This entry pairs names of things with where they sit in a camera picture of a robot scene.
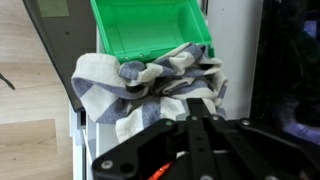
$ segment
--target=checkered cloth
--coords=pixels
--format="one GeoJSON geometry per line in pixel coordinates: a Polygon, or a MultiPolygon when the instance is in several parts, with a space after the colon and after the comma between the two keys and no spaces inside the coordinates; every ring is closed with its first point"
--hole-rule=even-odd
{"type": "Polygon", "coordinates": [[[187,98],[202,98],[210,113],[220,107],[227,78],[207,47],[186,43],[150,63],[120,65],[116,57],[85,54],[72,85],[91,120],[116,124],[120,142],[161,118],[188,114],[187,98]]]}

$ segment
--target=white wall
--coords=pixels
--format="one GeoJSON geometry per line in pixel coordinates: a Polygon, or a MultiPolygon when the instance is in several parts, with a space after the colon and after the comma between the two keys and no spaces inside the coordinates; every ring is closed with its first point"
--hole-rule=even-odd
{"type": "Polygon", "coordinates": [[[216,57],[229,78],[227,119],[248,117],[263,0],[209,0],[208,21],[216,57]]]}

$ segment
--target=wooden floor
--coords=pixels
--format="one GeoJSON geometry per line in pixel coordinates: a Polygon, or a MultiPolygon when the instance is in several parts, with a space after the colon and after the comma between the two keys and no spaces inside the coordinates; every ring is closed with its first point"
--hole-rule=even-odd
{"type": "Polygon", "coordinates": [[[22,0],[0,1],[0,179],[72,179],[68,98],[22,0]]]}

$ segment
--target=screw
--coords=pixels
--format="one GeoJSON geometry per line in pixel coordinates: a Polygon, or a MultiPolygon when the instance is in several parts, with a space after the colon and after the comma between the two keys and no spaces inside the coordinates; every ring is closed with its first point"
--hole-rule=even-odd
{"type": "Polygon", "coordinates": [[[197,116],[192,116],[191,119],[196,121],[196,120],[198,120],[198,117],[197,116]]]}
{"type": "Polygon", "coordinates": [[[219,117],[218,116],[212,116],[212,119],[215,120],[215,121],[218,121],[219,117]]]}
{"type": "Polygon", "coordinates": [[[171,126],[172,124],[173,124],[172,121],[167,121],[167,122],[166,122],[166,125],[167,125],[167,126],[171,126]]]}
{"type": "Polygon", "coordinates": [[[202,175],[200,177],[200,180],[213,180],[213,178],[211,176],[209,176],[209,175],[202,175]]]}
{"type": "Polygon", "coordinates": [[[249,126],[249,125],[250,125],[250,121],[248,121],[248,120],[243,120],[243,121],[242,121],[242,124],[245,125],[245,126],[249,126]]]}
{"type": "Polygon", "coordinates": [[[265,180],[279,180],[279,179],[275,176],[269,175],[269,176],[266,176],[265,180]]]}
{"type": "Polygon", "coordinates": [[[103,161],[101,163],[101,168],[102,169],[110,169],[113,166],[113,162],[112,161],[103,161]]]}

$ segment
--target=green plastic bin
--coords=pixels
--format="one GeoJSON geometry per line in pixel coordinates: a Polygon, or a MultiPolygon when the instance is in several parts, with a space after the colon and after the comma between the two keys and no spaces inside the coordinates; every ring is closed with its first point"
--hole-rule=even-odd
{"type": "Polygon", "coordinates": [[[91,7],[105,52],[120,63],[148,62],[186,42],[211,45],[196,0],[91,0],[91,7]]]}

